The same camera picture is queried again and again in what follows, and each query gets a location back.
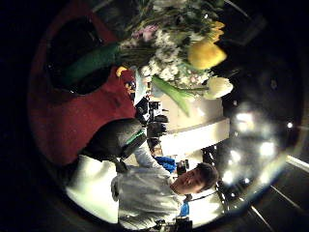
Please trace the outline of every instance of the green leaf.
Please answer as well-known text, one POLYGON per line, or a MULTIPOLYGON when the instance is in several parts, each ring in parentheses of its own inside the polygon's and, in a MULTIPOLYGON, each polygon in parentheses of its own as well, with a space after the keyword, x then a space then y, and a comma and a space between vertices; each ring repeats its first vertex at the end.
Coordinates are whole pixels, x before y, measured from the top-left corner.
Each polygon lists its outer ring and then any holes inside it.
POLYGON ((178 107, 183 111, 183 113, 187 117, 189 117, 189 109, 185 102, 185 99, 192 98, 194 95, 187 93, 185 90, 170 85, 169 83, 157 76, 153 76, 153 84, 162 92, 167 94, 178 105, 178 107))

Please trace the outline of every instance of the pink flower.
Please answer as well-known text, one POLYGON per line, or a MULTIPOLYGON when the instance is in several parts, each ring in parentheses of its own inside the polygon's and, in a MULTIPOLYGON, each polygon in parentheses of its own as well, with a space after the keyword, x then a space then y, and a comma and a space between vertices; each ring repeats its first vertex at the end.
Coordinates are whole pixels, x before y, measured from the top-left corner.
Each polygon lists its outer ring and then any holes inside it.
POLYGON ((155 25, 146 26, 145 28, 134 32, 132 34, 132 37, 134 37, 135 39, 139 39, 140 36, 143 36, 144 41, 148 42, 149 40, 153 38, 153 34, 157 30, 157 28, 158 26, 155 26, 155 25))

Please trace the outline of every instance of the gray sweater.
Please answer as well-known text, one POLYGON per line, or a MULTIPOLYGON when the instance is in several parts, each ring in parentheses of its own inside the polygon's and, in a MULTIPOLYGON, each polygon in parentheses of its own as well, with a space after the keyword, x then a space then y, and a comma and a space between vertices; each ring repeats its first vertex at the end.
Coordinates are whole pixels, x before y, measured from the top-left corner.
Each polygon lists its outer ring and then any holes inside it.
POLYGON ((128 229, 145 229, 160 219, 171 221, 180 214, 185 197, 170 189, 173 178, 153 159, 147 142, 134 155, 140 166, 129 166, 112 183, 119 192, 119 223, 128 229))

